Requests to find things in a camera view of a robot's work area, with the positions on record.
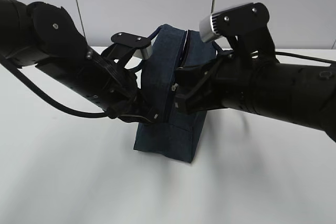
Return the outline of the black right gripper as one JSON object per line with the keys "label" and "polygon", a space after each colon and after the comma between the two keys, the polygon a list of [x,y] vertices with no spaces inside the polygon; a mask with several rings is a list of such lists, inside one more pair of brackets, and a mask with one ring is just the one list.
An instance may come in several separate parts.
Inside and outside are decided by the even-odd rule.
{"label": "black right gripper", "polygon": [[217,57],[197,66],[175,70],[177,89],[174,107],[181,113],[192,114],[218,109],[236,109],[232,94],[219,81],[217,74],[235,58],[233,53],[219,53]]}

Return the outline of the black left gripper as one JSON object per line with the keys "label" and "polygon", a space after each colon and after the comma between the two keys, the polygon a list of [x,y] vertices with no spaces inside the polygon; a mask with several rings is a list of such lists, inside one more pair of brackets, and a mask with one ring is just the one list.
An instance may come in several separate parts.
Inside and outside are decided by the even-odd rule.
{"label": "black left gripper", "polygon": [[154,124],[160,121],[160,112],[150,104],[138,87],[136,73],[144,65],[142,60],[136,67],[126,69],[111,60],[105,60],[104,70],[111,77],[108,87],[109,104],[104,110],[109,118],[124,122]]}

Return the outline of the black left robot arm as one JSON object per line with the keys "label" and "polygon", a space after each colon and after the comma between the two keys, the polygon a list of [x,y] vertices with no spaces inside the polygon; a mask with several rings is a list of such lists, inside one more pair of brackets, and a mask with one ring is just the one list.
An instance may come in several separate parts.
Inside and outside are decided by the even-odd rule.
{"label": "black left robot arm", "polygon": [[[82,118],[156,123],[160,114],[150,105],[126,64],[134,56],[150,57],[151,40],[128,33],[112,36],[102,53],[91,48],[64,8],[43,2],[29,5],[1,0],[1,64],[53,107]],[[21,73],[37,69],[101,109],[80,112],[56,102]]]}

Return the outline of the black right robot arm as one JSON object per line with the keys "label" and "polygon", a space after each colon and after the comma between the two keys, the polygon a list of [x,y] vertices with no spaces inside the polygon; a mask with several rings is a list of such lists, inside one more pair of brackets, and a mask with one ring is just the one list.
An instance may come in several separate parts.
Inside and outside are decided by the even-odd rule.
{"label": "black right robot arm", "polygon": [[335,139],[335,62],[286,64],[254,52],[222,50],[216,58],[175,71],[179,112],[234,109],[324,131]]}

